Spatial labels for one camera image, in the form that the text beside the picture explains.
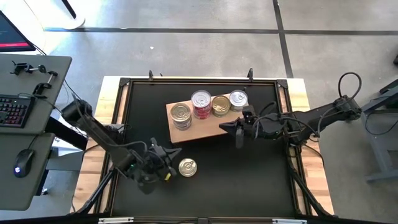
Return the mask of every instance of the silver can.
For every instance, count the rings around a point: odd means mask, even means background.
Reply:
[[[231,111],[242,111],[248,103],[248,95],[242,90],[234,90],[229,95],[229,102],[231,102]]]
[[[198,166],[193,159],[186,158],[181,160],[178,170],[184,177],[191,177],[197,172]]]
[[[184,131],[191,126],[191,109],[185,103],[176,103],[170,110],[170,114],[177,129]]]

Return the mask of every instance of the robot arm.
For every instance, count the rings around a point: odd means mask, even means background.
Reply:
[[[166,182],[177,175],[172,168],[172,160],[181,151],[180,148],[166,149],[159,146],[154,138],[150,140],[149,148],[143,141],[116,144],[114,139],[119,134],[118,131],[110,131],[94,119],[91,106],[84,100],[75,98],[62,113],[66,122],[84,130],[108,152],[113,167],[123,176],[135,180],[145,194],[151,193],[157,182]],[[141,150],[131,149],[135,144],[139,144]]]
[[[300,146],[311,134],[319,136],[336,121],[353,121],[361,116],[361,108],[346,95],[334,102],[307,112],[270,113],[259,116],[252,105],[242,110],[243,118],[220,124],[219,127],[236,138],[236,147],[243,146],[244,138],[277,139],[289,137],[289,143]]]

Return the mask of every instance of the keyboard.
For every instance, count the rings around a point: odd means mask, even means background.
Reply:
[[[24,128],[35,98],[0,94],[0,127]]]

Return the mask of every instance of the tin can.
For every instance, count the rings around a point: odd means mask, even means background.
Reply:
[[[178,170],[184,177],[191,177],[197,172],[198,166],[193,159],[186,158],[181,160]]]
[[[213,114],[215,116],[222,117],[228,113],[231,103],[228,97],[220,95],[213,98],[211,107],[213,108]]]
[[[191,109],[185,103],[176,103],[170,110],[170,114],[177,129],[184,131],[191,126]]]
[[[198,90],[191,96],[193,114],[198,119],[206,119],[211,113],[211,95],[205,90]]]
[[[231,103],[231,111],[242,111],[248,103],[248,95],[242,90],[234,90],[229,95],[229,102]]]

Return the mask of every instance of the red can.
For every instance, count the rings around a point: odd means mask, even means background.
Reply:
[[[191,96],[193,114],[198,119],[206,119],[211,114],[211,95],[205,90],[198,90]]]

